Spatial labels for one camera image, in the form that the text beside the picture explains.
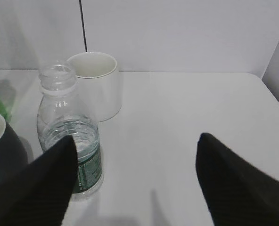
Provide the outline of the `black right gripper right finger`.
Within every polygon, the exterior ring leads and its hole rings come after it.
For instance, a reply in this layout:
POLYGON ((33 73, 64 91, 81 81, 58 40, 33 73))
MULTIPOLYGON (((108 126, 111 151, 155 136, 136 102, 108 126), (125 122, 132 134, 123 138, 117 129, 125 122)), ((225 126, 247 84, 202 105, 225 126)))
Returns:
POLYGON ((279 181, 210 133, 200 135, 195 169, 215 226, 279 226, 279 181))

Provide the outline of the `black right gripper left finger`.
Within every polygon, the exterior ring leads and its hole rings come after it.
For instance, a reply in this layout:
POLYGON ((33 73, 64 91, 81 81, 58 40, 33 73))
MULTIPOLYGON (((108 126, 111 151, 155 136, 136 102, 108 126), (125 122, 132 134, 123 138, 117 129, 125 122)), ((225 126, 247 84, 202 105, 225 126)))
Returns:
POLYGON ((72 136, 0 184, 0 226, 60 226, 77 178, 72 136))

